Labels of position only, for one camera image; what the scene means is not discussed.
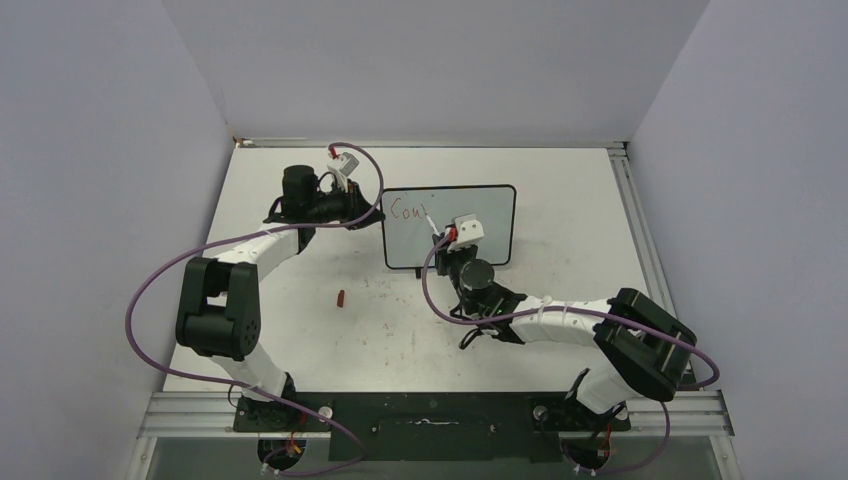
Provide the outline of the white marker pen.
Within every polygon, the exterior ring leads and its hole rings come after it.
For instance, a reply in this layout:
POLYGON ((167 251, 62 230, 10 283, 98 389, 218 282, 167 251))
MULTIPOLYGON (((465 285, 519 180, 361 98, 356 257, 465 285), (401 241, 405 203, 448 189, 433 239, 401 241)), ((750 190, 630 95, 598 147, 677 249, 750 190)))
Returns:
POLYGON ((433 219, 432 219, 429 215, 427 215, 427 214, 425 214, 425 219, 426 219, 426 221, 427 221, 428 225, 430 226, 430 228, 432 229, 433 233, 434 233, 435 235, 437 235, 437 236, 438 236, 438 235, 440 235, 440 231, 438 230, 438 228, 437 228, 437 226, 436 226, 435 222, 433 221, 433 219))

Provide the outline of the black framed whiteboard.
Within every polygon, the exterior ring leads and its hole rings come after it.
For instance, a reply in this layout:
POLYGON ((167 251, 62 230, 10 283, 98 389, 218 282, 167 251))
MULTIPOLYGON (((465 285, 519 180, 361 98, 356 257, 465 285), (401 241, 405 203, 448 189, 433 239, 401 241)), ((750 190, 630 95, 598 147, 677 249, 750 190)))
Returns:
POLYGON ((385 190, 381 209, 386 266, 422 267, 436 233, 451 237, 451 250, 476 246, 479 258, 495 266, 509 263, 516 198, 516 189, 508 184, 385 190))

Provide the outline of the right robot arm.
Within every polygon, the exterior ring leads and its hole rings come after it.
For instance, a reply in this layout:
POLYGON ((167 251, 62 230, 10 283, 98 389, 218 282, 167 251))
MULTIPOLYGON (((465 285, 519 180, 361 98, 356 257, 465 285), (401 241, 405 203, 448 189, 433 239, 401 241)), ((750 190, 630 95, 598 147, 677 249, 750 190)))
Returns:
POLYGON ((514 292, 495 280, 494 269, 474 246, 452 250, 442 236, 428 254, 436 273, 448 278, 457 304, 445 313, 471 326, 466 348, 485 336, 517 345, 551 342, 599 350, 604 359, 575 379, 565 411, 579 428, 630 399, 673 399, 697 344, 694 332, 642 292, 622 288, 608 299, 561 302, 514 292))

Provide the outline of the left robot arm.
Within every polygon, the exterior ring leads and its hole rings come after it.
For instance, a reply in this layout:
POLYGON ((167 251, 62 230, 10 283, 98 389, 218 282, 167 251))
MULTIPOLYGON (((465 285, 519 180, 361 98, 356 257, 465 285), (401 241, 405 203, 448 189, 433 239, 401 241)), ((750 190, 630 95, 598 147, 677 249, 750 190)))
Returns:
POLYGON ((284 169, 282 194, 272 203, 255 238, 214 257, 186 264, 175 326, 179 345, 213 360, 259 402, 259 417, 271 429, 290 428, 298 416, 291 375, 260 344, 260 283, 284 261, 302 253, 320 226, 358 230, 383 220, 352 180, 351 160, 327 166, 331 187, 306 165, 284 169))

